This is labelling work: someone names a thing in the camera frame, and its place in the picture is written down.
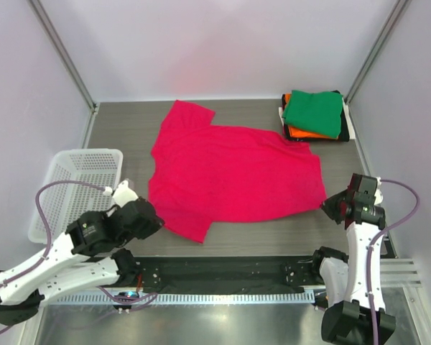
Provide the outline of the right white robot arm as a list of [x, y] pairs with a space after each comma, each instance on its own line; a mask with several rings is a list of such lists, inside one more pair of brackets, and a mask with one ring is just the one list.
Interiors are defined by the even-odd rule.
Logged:
[[345, 225], [349, 250], [321, 247], [309, 267], [311, 279], [327, 293], [320, 332], [330, 344], [385, 344], [396, 329], [381, 291], [380, 232], [386, 226], [381, 201], [379, 190], [344, 190], [321, 205], [331, 220]]

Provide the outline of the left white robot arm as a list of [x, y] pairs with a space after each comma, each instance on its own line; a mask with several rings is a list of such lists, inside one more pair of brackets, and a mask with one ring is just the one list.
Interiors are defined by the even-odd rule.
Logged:
[[124, 245], [164, 226], [143, 198], [107, 211], [87, 211], [49, 249], [0, 271], [0, 324], [14, 326], [58, 298], [87, 288], [129, 287], [139, 266]]

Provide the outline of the pink t shirt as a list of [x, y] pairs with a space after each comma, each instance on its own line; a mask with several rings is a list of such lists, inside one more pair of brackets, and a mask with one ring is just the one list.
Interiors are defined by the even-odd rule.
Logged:
[[213, 123], [173, 103], [152, 148], [149, 200], [170, 231], [204, 242], [215, 222], [251, 223], [314, 211], [326, 192], [320, 158], [278, 133]]

